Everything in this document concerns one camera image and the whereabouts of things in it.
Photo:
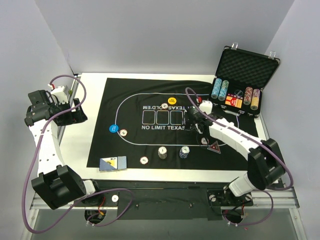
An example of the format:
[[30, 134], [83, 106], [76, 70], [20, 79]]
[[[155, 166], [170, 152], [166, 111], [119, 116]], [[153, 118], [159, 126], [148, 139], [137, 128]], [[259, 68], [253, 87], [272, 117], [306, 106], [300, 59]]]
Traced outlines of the blue chip stack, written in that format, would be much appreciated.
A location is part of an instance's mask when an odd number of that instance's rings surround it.
[[190, 148], [188, 146], [182, 146], [179, 151], [179, 157], [181, 159], [186, 159], [190, 153]]

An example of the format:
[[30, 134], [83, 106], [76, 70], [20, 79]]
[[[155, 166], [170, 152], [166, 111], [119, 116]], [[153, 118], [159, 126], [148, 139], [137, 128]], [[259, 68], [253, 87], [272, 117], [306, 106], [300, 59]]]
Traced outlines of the red white chip top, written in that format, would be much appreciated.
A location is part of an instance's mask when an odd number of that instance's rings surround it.
[[167, 103], [162, 103], [162, 104], [161, 104], [161, 108], [162, 108], [163, 110], [166, 110], [166, 109], [168, 108], [168, 104], [167, 104]]

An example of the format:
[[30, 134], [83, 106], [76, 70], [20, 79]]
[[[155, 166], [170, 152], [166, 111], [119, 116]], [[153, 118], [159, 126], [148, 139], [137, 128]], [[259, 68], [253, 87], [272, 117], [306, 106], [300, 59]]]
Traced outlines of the grey chip stack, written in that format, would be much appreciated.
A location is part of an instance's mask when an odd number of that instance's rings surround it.
[[165, 146], [160, 146], [158, 148], [158, 157], [162, 160], [166, 159], [168, 155], [167, 148]]

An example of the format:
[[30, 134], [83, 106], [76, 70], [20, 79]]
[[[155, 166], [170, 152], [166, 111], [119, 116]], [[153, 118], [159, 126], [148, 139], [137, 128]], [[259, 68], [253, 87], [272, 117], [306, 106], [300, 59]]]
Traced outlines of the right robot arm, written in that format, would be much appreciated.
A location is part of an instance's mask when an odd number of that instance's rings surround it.
[[207, 114], [212, 105], [203, 101], [184, 112], [185, 127], [227, 144], [247, 160], [247, 172], [232, 180], [223, 192], [224, 201], [236, 204], [253, 190], [265, 190], [285, 173], [285, 164], [278, 143], [263, 140], [239, 129], [220, 115]]

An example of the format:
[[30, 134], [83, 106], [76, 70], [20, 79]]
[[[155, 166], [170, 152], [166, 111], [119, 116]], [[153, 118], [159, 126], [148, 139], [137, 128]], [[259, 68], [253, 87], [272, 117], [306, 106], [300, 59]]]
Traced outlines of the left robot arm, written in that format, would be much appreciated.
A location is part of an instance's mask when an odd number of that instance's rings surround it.
[[26, 111], [25, 124], [31, 131], [38, 161], [37, 177], [32, 188], [52, 209], [85, 197], [92, 206], [99, 205], [103, 193], [94, 180], [82, 178], [63, 161], [58, 139], [59, 127], [85, 122], [88, 118], [81, 107], [71, 110], [69, 88], [53, 87], [51, 91], [36, 90], [28, 94], [31, 105]]

